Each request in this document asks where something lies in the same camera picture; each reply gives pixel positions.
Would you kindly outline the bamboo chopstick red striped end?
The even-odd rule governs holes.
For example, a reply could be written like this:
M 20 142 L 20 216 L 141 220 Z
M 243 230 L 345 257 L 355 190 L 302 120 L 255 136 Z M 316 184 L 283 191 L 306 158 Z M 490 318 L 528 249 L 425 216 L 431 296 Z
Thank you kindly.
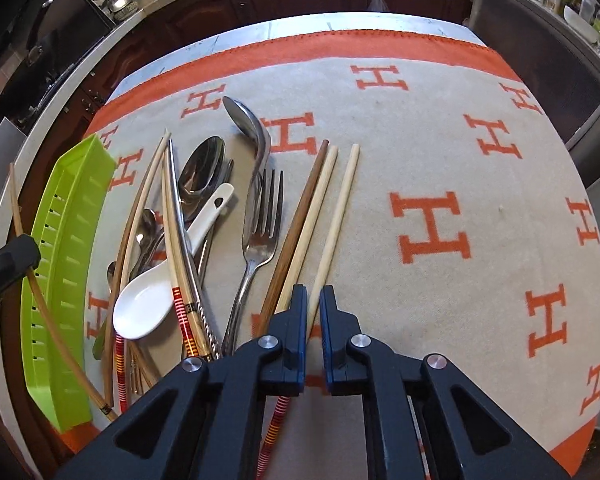
M 15 164 L 11 162 L 8 165 L 7 186 L 9 192 L 10 206 L 12 206 L 12 222 L 14 222 L 14 230 L 18 236 L 27 236 L 22 226 L 16 184 L 17 182 Z M 36 277 L 35 272 L 31 268 L 29 268 L 26 271 L 26 277 L 32 295 L 36 301 L 36 305 L 38 306 L 38 310 L 40 311 L 42 318 L 45 322 L 47 331 L 50 334 L 50 339 L 53 341 L 55 348 L 60 354 L 62 362 L 66 364 L 66 367 L 68 367 L 71 374 L 73 374 L 73 377 L 76 378 L 76 381 L 79 383 L 84 392 L 96 404 L 96 406 L 99 408 L 99 411 L 101 411 L 102 414 L 106 416 L 106 419 L 108 419 L 110 422 L 113 422 L 118 418 L 117 413 L 105 401 L 104 397 L 99 393 L 99 391 L 95 388 L 92 382 L 88 379 L 82 368 L 79 366 L 78 361 L 71 354 L 69 348 L 65 344 L 65 341 L 62 339 L 61 333 L 54 322 L 52 314 L 50 313 L 50 310 L 48 310 L 46 300 L 42 293 L 42 289 L 40 287 L 40 284 L 38 284 L 38 278 Z

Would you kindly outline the bamboo chopstick decorated end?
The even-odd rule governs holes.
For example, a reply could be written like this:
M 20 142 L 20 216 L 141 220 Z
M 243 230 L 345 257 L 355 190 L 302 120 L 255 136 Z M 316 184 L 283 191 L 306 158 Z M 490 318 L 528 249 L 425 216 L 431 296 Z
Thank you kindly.
M 173 307 L 180 328 L 186 358 L 201 358 L 212 361 L 207 337 L 204 336 L 197 313 L 189 310 L 182 293 L 184 283 L 182 271 L 182 251 L 178 241 L 172 184 L 169 177 L 168 158 L 162 163 L 162 206 L 164 213 L 164 240 L 166 241 L 166 261 L 169 265 Z

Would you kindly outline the pale bamboo chopstick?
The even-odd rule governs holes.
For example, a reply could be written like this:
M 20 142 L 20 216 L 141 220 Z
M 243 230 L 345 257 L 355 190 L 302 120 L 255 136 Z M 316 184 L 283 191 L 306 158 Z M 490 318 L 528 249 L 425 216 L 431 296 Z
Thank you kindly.
M 358 144 L 352 145 L 349 154 L 349 159 L 347 162 L 347 167 L 346 170 L 344 170 L 338 200 L 336 203 L 334 213 L 332 214 L 332 221 L 329 225 L 329 230 L 322 251 L 320 264 L 317 268 L 317 272 L 311 290 L 311 295 L 309 298 L 308 317 L 306 318 L 306 339 L 310 339 L 311 332 L 313 330 L 313 325 L 317 316 L 320 292 L 323 286 L 326 284 L 329 269 L 332 266 L 332 259 L 335 255 L 335 250 L 338 243 L 344 213 L 347 209 L 351 188 L 356 173 L 356 167 L 358 166 L 358 159 L 360 158 L 360 151 L 361 147 Z

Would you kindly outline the bamboo chopstick red patterned end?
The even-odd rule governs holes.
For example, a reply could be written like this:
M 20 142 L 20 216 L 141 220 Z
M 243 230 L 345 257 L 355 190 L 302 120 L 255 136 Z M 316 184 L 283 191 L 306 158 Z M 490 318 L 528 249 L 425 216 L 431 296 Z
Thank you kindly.
M 112 280 L 111 292 L 108 300 L 108 314 L 105 322 L 104 346 L 102 347 L 102 379 L 104 380 L 104 398 L 106 403 L 114 410 L 114 328 L 112 327 L 112 315 L 114 314 L 114 304 L 116 303 L 122 281 L 129 277 L 130 264 L 128 259 L 131 257 L 134 236 L 137 226 L 140 223 L 140 217 L 146 203 L 148 192 L 151 189 L 160 159 L 166 149 L 166 144 L 170 139 L 171 133 L 166 130 L 154 154 L 151 157 L 149 166 L 145 171 L 143 180 L 140 181 L 132 207 L 130 209 L 128 220 L 122 232 L 119 249 L 116 258 L 116 268 L 114 269 L 114 279 Z

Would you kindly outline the lime green plastic utensil tray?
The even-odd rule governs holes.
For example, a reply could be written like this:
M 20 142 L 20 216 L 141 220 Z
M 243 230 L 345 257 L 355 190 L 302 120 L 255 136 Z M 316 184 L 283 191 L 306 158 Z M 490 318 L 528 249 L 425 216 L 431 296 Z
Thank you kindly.
M 41 261 L 38 286 L 62 340 L 84 362 L 84 307 L 88 266 L 100 212 L 117 163 L 97 136 L 76 144 L 56 162 L 38 205 L 31 236 Z M 22 284 L 20 346 L 28 393 L 64 434 L 92 419 L 90 400 L 62 359 L 27 282 Z

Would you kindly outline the pale chopstick red striped end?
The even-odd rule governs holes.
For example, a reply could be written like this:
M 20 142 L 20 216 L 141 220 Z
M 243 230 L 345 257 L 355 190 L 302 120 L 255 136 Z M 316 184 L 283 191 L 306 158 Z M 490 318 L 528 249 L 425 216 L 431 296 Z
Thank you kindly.
M 280 294 L 279 300 L 277 301 L 274 314 L 276 312 L 282 312 L 283 310 L 286 310 L 289 306 L 292 288 L 294 287 L 294 284 L 297 283 L 304 258 L 306 258 L 306 253 L 308 252 L 309 244 L 311 243 L 317 218 L 320 215 L 322 203 L 329 185 L 332 170 L 335 166 L 337 155 L 338 148 L 329 143 L 326 159 L 324 161 L 320 177 L 318 178 L 317 186 L 309 206 L 309 211 L 306 215 L 306 220 L 304 220 L 298 244 L 296 250 L 294 251 L 289 272 L 283 286 L 283 291 Z

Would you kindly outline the dark brown wooden chopstick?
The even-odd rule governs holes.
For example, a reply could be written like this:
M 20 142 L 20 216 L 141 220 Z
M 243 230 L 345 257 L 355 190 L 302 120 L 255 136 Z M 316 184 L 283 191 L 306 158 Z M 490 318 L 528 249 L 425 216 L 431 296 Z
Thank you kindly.
M 318 178 L 320 177 L 320 173 L 326 159 L 328 147 L 329 140 L 324 140 L 315 157 L 309 177 L 306 179 L 306 185 L 302 191 L 298 206 L 294 212 L 294 216 L 291 219 L 291 224 L 285 237 L 282 249 L 280 250 L 274 273 L 272 275 L 270 284 L 268 285 L 268 291 L 266 292 L 263 306 L 258 316 L 258 322 L 257 324 L 253 325 L 253 336 L 260 337 L 266 334 L 268 323 L 271 321 L 271 318 L 274 314 L 277 301 L 279 300 L 280 294 L 283 291 L 283 286 L 289 272 L 294 251 L 296 250 L 298 244 L 304 220 L 306 220 L 306 215 L 309 211 L 309 206 L 317 186 Z

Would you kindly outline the stainless steel fork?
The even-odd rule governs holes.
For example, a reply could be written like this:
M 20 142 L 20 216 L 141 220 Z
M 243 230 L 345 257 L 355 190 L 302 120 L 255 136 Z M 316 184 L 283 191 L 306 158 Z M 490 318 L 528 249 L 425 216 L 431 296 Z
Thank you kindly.
M 260 183 L 256 209 L 247 228 L 246 237 L 242 240 L 242 255 L 246 267 L 230 310 L 222 341 L 221 349 L 224 356 L 230 356 L 235 352 L 240 320 L 254 274 L 261 266 L 265 266 L 273 259 L 282 228 L 284 173 L 282 170 L 265 169 Z

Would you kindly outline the white ceramic soup spoon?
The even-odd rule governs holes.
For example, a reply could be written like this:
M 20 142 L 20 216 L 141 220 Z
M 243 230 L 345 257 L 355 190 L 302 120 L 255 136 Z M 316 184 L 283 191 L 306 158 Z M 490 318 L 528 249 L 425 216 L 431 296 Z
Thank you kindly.
M 186 231 L 186 248 L 194 256 L 234 194 L 234 186 L 222 183 L 204 203 Z M 137 340 L 155 330 L 172 309 L 173 294 L 169 261 L 164 260 L 120 292 L 114 304 L 112 325 L 123 339 Z

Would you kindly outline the orange beige H-pattern blanket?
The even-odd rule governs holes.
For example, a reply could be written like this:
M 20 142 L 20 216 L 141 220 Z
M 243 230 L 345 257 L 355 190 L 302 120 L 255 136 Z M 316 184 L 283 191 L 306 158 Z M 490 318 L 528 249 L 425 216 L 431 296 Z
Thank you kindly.
M 224 110 L 245 103 L 271 136 L 290 220 L 323 141 L 338 158 L 300 282 L 312 284 L 350 151 L 360 152 L 327 281 L 362 330 L 421 358 L 445 354 L 565 470 L 600 412 L 600 233 L 562 139 L 493 50 L 388 30 L 314 32 L 196 58 L 183 49 L 117 88 L 92 130 L 117 162 L 84 310 L 91 350 L 106 267 L 163 133 L 178 162 L 209 136 L 234 159 L 206 292 L 225 330 L 244 272 L 253 152 Z

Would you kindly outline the large steel spoon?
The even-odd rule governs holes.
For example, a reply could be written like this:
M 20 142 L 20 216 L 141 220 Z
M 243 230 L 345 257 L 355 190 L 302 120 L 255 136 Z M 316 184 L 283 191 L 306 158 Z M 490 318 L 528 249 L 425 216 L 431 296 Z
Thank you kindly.
M 189 156 L 178 178 L 178 194 L 184 208 L 192 209 L 211 195 L 222 168 L 224 152 L 223 139 L 209 136 Z

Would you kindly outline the long steel spoon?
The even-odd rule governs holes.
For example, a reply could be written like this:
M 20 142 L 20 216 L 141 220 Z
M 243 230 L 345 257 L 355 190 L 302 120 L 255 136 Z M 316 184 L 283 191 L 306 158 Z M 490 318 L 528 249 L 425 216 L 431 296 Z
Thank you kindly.
M 244 103 L 230 96 L 223 96 L 223 105 L 235 126 L 256 146 L 256 159 L 249 181 L 242 226 L 242 244 L 245 245 L 256 220 L 258 199 L 263 186 L 262 178 L 271 151 L 271 137 L 260 119 Z

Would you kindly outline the white bowl on counter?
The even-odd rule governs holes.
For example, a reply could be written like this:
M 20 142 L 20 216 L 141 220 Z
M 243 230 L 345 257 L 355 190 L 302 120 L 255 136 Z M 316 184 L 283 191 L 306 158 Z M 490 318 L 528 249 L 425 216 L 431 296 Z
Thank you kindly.
M 562 16 L 568 26 L 589 44 L 596 44 L 600 39 L 598 31 L 592 25 L 588 24 L 584 18 L 581 18 L 575 10 L 572 10 L 570 6 L 564 7 Z

